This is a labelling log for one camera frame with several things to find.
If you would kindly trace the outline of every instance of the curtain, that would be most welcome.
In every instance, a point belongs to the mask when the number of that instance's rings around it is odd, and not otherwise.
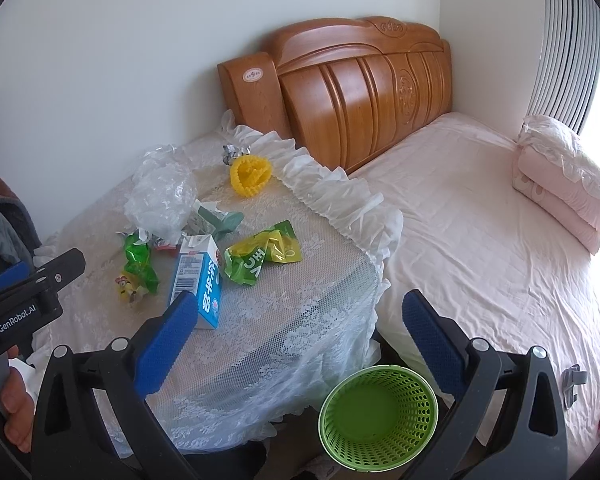
[[[544,41],[529,114],[578,133],[600,70],[600,9],[594,0],[545,0]]]

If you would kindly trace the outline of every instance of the clear plastic bag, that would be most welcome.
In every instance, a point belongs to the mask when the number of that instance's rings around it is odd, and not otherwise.
[[[125,215],[147,237],[177,244],[191,215],[196,182],[189,157],[181,148],[159,146],[144,154],[133,176],[134,188],[125,203]]]

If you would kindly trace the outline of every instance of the lace floral pattern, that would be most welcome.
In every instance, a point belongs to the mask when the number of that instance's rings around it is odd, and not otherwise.
[[[319,408],[339,381],[378,357],[370,344],[374,306],[388,286],[377,261],[278,179],[255,198],[238,197],[221,162],[222,143],[221,136],[211,134],[186,146],[200,200],[245,214],[220,250],[289,219],[304,259],[263,267],[253,288],[225,279],[219,328],[195,330],[161,390],[147,397],[181,450],[218,450],[263,439],[275,434],[269,421],[309,405]],[[122,206],[130,186],[130,180],[120,183],[50,241],[58,254],[78,247],[87,268],[61,291],[64,315],[34,337],[30,362],[40,380],[58,344],[75,352],[104,348],[115,337],[133,335],[166,307],[173,259],[165,254],[154,254],[162,281],[156,296],[121,304],[114,288],[125,263],[116,231],[127,227]],[[106,395],[96,392],[96,398],[116,449],[129,453]]]

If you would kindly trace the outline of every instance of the silver screw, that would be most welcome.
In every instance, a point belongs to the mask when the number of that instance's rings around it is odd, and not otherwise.
[[[471,342],[471,345],[478,351],[478,352],[486,352],[489,349],[489,343],[487,343],[486,340],[482,339],[481,337],[478,337],[476,339],[474,339]]]
[[[66,355],[66,346],[64,346],[64,345],[57,346],[56,349],[54,350],[54,357],[61,358],[61,357],[64,357],[65,355]]]
[[[111,343],[111,349],[116,352],[121,352],[126,348],[128,344],[129,342],[125,338],[119,337],[118,339],[113,340],[113,342]]]
[[[534,355],[539,359],[544,359],[546,357],[546,350],[541,346],[534,346]]]

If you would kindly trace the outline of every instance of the oval sticker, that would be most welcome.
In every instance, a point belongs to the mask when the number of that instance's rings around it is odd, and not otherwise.
[[[247,83],[255,83],[263,75],[264,72],[261,68],[250,68],[244,74],[242,74],[242,79],[244,79]]]

